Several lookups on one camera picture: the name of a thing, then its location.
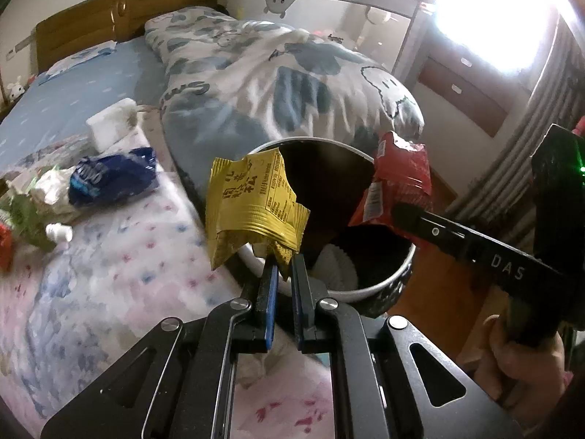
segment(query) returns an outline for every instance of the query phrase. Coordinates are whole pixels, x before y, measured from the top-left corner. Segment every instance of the cartoon face decoration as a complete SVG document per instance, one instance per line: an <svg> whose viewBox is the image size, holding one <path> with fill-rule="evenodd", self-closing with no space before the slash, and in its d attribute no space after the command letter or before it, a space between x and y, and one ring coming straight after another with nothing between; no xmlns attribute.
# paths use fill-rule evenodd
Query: cartoon face decoration
<svg viewBox="0 0 585 439"><path fill-rule="evenodd" d="M362 68L362 76L378 90L386 115L394 119L398 115L397 102L404 98L402 84L390 73L373 66Z"/></svg>
<svg viewBox="0 0 585 439"><path fill-rule="evenodd" d="M374 66L361 70L362 77L375 87L384 112L394 123L394 130L406 140L416 140L424 122L418 104L408 90L389 72Z"/></svg>

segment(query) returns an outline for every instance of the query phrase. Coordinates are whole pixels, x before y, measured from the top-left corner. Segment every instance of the small white bottle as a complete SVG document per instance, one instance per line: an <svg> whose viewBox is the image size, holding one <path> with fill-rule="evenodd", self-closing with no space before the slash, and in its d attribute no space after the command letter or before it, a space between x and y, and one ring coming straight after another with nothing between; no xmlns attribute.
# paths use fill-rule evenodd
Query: small white bottle
<svg viewBox="0 0 585 439"><path fill-rule="evenodd" d="M47 237L54 243L70 242L73 239L73 228L61 223L48 224L45 228Z"/></svg>

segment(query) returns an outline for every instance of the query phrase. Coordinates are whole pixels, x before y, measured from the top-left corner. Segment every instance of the window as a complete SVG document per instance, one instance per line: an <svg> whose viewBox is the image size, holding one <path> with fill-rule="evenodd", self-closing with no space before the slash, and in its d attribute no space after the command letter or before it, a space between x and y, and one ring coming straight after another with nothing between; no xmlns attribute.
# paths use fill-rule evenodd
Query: window
<svg viewBox="0 0 585 439"><path fill-rule="evenodd" d="M551 0L437 0L437 24L505 73L530 67L546 34Z"/></svg>

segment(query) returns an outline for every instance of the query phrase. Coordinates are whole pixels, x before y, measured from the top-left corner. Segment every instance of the wooden cabinet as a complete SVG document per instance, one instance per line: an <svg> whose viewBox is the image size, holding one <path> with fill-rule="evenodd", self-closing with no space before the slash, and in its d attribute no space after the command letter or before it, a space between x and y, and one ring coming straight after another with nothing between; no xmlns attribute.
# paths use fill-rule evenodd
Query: wooden cabinet
<svg viewBox="0 0 585 439"><path fill-rule="evenodd" d="M494 137L516 99L516 77L504 75L438 32L418 80Z"/></svg>

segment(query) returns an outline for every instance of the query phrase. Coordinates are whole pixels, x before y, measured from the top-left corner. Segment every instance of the human hand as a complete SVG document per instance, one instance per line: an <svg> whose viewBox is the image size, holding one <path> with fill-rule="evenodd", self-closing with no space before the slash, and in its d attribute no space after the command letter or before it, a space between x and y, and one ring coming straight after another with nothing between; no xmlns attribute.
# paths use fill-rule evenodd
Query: human hand
<svg viewBox="0 0 585 439"><path fill-rule="evenodd" d="M483 324L482 358L474 381L493 400L504 390L505 377L519 381L504 408L522 428L538 425L565 392L565 354L561 336L530 348L508 341L505 325L498 315Z"/></svg>

